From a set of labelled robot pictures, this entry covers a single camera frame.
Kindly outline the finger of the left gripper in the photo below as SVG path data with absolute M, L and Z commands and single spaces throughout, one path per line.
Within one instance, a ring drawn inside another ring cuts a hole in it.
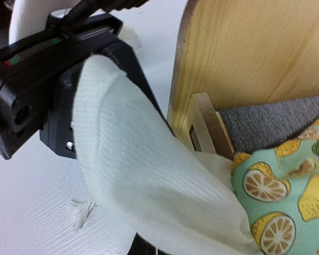
M 167 128 L 171 131 L 172 135 L 174 135 L 158 105 L 132 47 L 124 42 L 114 42 L 106 47 L 106 56 L 124 71 L 127 74 L 128 79 L 145 94 L 151 104 L 155 107 Z

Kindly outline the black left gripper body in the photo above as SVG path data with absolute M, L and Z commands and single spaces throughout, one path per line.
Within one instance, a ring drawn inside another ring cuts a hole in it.
M 103 13 L 48 28 L 0 50 L 0 155 L 9 160 L 35 134 L 74 158 L 72 104 L 84 61 L 118 41 L 123 23 Z

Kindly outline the wooden pet bed frame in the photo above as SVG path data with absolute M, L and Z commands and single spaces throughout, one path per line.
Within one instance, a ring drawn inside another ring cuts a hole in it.
M 167 120 L 190 150 L 232 159 L 220 110 L 319 96 L 319 1 L 188 1 Z

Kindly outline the lemon print bed cushion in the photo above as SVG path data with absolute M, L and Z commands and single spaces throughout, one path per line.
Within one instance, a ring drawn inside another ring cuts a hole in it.
M 72 115 L 96 202 L 168 254 L 319 254 L 319 118 L 234 160 L 193 152 L 109 58 L 89 57 Z

